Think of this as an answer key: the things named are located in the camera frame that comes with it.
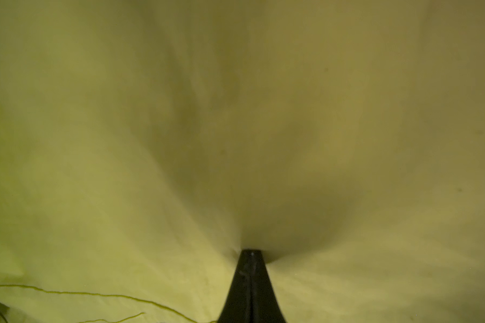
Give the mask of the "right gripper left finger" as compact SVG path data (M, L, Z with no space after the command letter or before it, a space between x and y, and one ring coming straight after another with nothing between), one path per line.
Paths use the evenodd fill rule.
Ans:
M238 258L232 283L218 318L219 323L251 322L251 261L251 251L243 250Z

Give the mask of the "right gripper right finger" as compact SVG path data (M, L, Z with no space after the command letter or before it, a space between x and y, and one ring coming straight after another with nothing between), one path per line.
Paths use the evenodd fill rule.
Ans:
M260 250L251 251L251 321L286 323Z

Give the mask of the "yellow long pants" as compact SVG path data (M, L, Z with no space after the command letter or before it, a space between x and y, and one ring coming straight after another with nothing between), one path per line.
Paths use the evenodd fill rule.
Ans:
M0 322L485 322L485 1L0 1Z

